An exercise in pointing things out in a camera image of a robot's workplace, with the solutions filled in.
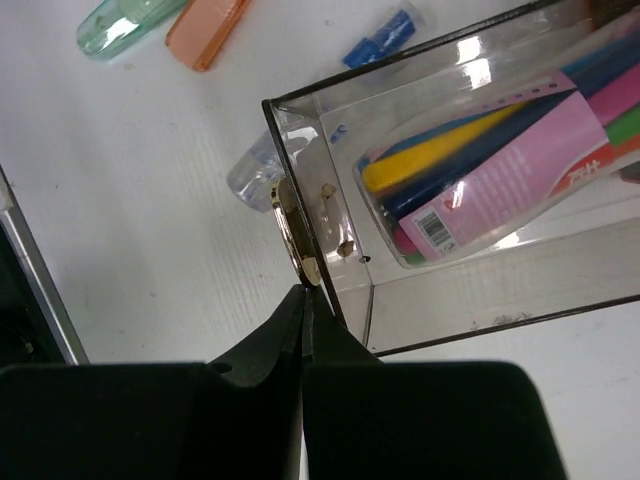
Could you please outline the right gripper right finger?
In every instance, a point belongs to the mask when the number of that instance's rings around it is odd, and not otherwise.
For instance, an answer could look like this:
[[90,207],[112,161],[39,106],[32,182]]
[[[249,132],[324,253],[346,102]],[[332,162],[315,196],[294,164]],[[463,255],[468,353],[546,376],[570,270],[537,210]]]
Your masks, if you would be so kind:
[[385,363],[305,304],[303,428],[313,479],[563,479],[540,395],[501,361]]

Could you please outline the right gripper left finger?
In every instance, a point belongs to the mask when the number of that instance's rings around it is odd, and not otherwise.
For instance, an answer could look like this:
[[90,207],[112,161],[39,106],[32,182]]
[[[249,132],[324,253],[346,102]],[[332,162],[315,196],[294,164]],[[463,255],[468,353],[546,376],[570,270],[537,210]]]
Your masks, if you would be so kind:
[[295,479],[306,291],[208,363],[1,372],[5,479]]

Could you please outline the pink capped marker tube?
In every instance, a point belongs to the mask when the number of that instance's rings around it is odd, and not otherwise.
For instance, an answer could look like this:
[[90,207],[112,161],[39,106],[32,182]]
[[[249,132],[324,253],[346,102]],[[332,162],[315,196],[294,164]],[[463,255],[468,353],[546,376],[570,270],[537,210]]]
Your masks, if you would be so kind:
[[639,168],[639,35],[363,157],[354,176],[407,268],[474,254],[592,181]]

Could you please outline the clear drawer gold knob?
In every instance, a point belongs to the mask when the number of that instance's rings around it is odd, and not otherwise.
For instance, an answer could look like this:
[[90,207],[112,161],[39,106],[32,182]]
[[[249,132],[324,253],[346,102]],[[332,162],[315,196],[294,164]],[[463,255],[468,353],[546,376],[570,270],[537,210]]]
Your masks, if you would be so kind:
[[486,1],[267,100],[300,277],[377,354],[639,298],[639,5]]

